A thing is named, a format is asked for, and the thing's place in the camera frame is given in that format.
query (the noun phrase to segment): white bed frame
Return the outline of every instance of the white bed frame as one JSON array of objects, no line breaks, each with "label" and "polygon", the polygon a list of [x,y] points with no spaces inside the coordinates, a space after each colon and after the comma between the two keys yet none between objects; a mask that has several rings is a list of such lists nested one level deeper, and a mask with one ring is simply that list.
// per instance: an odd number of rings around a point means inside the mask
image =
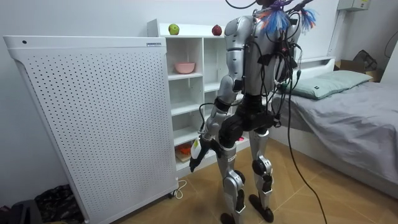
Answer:
[{"label": "white bed frame", "polygon": [[[311,60],[303,60],[302,62],[302,79],[315,77],[327,72],[333,71],[335,64],[334,58],[314,58]],[[287,128],[272,128],[270,137],[282,144],[289,145],[287,141]],[[389,182],[379,176],[376,176],[364,169],[351,165],[336,157],[328,150],[314,135],[306,131],[290,129],[290,140],[292,147],[307,156],[316,159],[364,184],[380,190],[394,198],[398,198],[398,185]]]}]

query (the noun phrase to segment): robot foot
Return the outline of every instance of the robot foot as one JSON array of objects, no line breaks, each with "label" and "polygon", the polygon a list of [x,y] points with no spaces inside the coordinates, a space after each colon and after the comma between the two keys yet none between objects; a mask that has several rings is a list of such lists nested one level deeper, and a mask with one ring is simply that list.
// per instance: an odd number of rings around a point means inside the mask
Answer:
[{"label": "robot foot", "polygon": [[234,218],[232,215],[228,215],[227,213],[222,213],[220,217],[220,221],[222,224],[235,224]]},{"label": "robot foot", "polygon": [[262,208],[261,201],[257,195],[250,195],[249,201],[267,223],[272,223],[274,221],[273,212],[270,208],[267,208],[265,210]]}]

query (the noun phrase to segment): green apple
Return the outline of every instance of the green apple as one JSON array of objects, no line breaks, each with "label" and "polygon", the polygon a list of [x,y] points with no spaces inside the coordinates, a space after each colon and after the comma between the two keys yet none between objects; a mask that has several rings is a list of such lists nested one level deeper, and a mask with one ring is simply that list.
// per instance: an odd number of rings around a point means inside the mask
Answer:
[{"label": "green apple", "polygon": [[180,33],[180,28],[176,24],[169,25],[170,35],[178,35]]}]

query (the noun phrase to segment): perforated metal panel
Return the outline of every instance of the perforated metal panel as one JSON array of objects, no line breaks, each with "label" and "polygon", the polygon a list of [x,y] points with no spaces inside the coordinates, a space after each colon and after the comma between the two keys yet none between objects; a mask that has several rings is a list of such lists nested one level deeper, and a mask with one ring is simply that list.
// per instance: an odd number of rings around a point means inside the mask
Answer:
[{"label": "perforated metal panel", "polygon": [[13,50],[90,223],[176,185],[165,48],[105,47]]}]

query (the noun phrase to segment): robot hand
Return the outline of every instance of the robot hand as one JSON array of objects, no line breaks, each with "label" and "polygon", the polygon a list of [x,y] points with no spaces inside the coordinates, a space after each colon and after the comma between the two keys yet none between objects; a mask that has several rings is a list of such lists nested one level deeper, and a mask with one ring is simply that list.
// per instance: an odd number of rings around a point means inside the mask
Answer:
[{"label": "robot hand", "polygon": [[191,148],[191,159],[189,162],[189,167],[191,172],[195,170],[196,167],[199,166],[202,159],[206,156],[209,149],[212,149],[216,152],[218,158],[221,158],[223,154],[223,150],[215,139],[207,140],[200,135]]}]

